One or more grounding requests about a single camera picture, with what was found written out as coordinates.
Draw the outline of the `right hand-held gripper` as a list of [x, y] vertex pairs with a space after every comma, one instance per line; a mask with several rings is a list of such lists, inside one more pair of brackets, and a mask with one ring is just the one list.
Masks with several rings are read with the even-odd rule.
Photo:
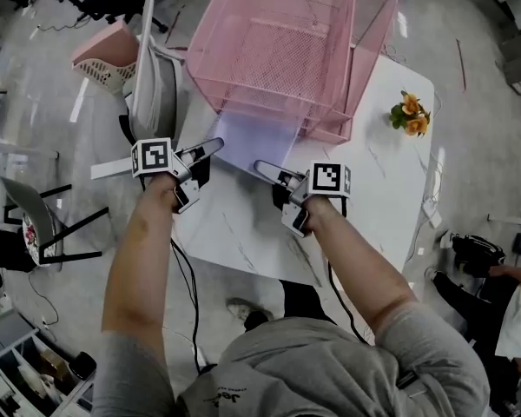
[[316, 196], [348, 199], [351, 170], [332, 162], [312, 162], [305, 174], [256, 160], [254, 170], [273, 184], [273, 204], [281, 212], [281, 222], [296, 235], [308, 234], [307, 201]]

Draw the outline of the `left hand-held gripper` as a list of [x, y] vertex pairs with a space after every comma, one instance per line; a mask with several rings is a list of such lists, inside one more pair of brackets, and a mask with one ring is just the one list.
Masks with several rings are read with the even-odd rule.
[[224, 140], [215, 137], [194, 146], [174, 151], [171, 139], [138, 140], [131, 149], [131, 173], [134, 178], [168, 173], [176, 179], [175, 198], [178, 214], [200, 199], [200, 188], [207, 181], [199, 175], [197, 165], [209, 163], [210, 156], [224, 147]]

